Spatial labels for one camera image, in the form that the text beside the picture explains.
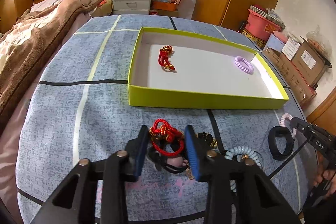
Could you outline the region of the right hand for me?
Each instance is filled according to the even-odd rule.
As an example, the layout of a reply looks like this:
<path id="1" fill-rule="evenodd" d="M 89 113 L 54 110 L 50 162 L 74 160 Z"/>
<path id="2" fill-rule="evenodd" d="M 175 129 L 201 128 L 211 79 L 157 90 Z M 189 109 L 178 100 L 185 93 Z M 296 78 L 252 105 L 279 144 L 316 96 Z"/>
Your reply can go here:
<path id="1" fill-rule="evenodd" d="M 336 186 L 335 186 L 335 169 L 327 169 L 324 167 L 325 158 L 318 153 L 318 168 L 317 174 L 315 176 L 313 185 L 316 186 L 322 182 L 323 179 L 330 182 L 330 187 L 327 191 L 326 197 L 332 196 L 335 193 Z"/>

